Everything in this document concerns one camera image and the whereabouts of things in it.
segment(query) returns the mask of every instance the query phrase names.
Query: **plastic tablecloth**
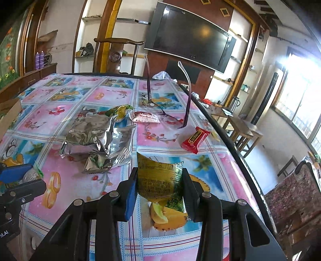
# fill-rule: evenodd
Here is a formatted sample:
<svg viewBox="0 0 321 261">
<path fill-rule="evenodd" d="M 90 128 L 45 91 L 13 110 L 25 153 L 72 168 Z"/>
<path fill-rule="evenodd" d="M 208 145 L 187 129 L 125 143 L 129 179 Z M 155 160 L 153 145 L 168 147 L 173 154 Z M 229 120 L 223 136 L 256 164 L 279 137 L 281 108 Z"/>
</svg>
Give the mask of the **plastic tablecloth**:
<svg viewBox="0 0 321 261">
<path fill-rule="evenodd" d="M 171 80 L 151 81 L 152 99 L 168 114 L 182 119 L 187 95 Z M 197 155 L 181 148 L 181 143 L 195 132 L 195 127 L 209 127 L 209 122 L 195 104 L 191 104 L 188 125 L 180 130 L 139 123 L 132 144 L 132 161 L 102 174 L 83 174 L 84 163 L 73 157 L 61 159 L 59 149 L 68 127 L 77 117 L 84 117 L 84 107 L 99 112 L 130 104 L 135 111 L 147 103 L 146 80 L 112 77 L 51 74 L 19 95 L 22 113 L 12 123 L 0 142 L 3 160 L 35 162 L 44 173 L 47 186 L 54 182 L 60 189 L 47 192 L 23 205 L 20 213 L 20 254 L 28 260 L 32 254 L 31 239 L 38 245 L 65 209 L 77 198 L 85 202 L 99 199 L 115 190 L 137 166 L 136 152 L 166 163 L 184 162 L 203 186 L 220 199 L 235 202 L 245 199 L 260 215 L 254 196 L 234 158 L 218 135 L 209 135 Z M 133 124 L 128 116 L 116 127 Z M 201 223 L 187 221 L 181 228 L 158 231 L 150 218 L 149 202 L 138 196 L 129 222 L 119 222 L 119 240 L 123 260 L 194 261 L 201 234 Z M 224 260 L 229 259 L 228 222 L 224 226 Z M 90 239 L 90 260 L 94 261 L 95 223 Z"/>
</svg>

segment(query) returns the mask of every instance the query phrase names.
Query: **yellow packet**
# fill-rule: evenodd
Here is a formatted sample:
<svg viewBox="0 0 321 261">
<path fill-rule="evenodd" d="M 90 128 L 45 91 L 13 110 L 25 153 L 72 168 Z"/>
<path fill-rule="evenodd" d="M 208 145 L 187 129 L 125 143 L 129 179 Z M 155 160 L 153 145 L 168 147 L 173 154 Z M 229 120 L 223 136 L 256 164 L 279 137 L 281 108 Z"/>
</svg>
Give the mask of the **yellow packet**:
<svg viewBox="0 0 321 261">
<path fill-rule="evenodd" d="M 183 212 L 183 161 L 162 163 L 139 153 L 137 161 L 138 193 L 150 202 Z"/>
</svg>

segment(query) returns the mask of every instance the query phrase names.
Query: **eyeglasses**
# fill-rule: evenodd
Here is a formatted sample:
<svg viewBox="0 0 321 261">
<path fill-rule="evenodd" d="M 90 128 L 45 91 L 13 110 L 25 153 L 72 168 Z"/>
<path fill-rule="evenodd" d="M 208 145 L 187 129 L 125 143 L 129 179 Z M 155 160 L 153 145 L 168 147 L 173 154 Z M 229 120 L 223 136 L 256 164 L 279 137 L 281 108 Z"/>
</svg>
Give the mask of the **eyeglasses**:
<svg viewBox="0 0 321 261">
<path fill-rule="evenodd" d="M 157 114 L 157 116 L 161 120 L 166 122 L 170 128 L 181 129 L 181 128 L 186 127 L 187 122 L 188 122 L 189 110 L 190 110 L 190 106 L 191 106 L 192 85 L 191 85 L 191 80 L 189 79 L 189 76 L 188 76 L 184 66 L 182 65 L 182 63 L 180 61 L 178 62 L 178 67 L 182 70 L 182 72 L 184 73 L 184 75 L 187 79 L 188 86 L 189 86 L 189 93 L 188 93 L 188 100 L 187 100 L 187 104 L 186 104 L 186 111 L 185 111 L 184 119 L 178 120 L 175 117 L 167 114 L 156 102 L 154 102 L 152 100 L 149 62 L 148 62 L 148 58 L 147 58 L 146 54 L 144 54 L 144 58 L 145 58 L 146 64 L 147 64 L 147 99 L 148 99 L 148 103 L 145 106 L 149 109 L 150 112 Z"/>
</svg>

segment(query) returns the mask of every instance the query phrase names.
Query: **television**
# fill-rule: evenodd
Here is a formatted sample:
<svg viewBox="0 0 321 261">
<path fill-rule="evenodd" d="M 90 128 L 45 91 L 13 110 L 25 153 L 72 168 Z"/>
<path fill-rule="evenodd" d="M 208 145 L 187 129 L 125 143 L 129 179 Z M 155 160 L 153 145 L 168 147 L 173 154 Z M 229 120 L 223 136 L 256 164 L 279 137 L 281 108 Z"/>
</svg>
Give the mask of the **television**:
<svg viewBox="0 0 321 261">
<path fill-rule="evenodd" d="M 228 32 L 205 18 L 158 2 L 145 49 L 171 54 L 224 73 L 235 42 Z"/>
</svg>

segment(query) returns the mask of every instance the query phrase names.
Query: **purple bottle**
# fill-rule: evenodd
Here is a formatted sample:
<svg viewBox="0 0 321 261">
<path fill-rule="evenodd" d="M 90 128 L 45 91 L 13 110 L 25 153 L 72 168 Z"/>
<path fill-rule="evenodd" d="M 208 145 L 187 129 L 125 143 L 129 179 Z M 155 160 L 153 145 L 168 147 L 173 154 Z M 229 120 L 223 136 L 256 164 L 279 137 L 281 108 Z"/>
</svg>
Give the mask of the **purple bottle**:
<svg viewBox="0 0 321 261">
<path fill-rule="evenodd" d="M 39 63 L 40 63 L 39 69 L 45 66 L 45 53 L 43 51 L 41 51 Z"/>
<path fill-rule="evenodd" d="M 35 69 L 39 70 L 40 68 L 40 54 L 37 52 L 35 55 Z"/>
</svg>

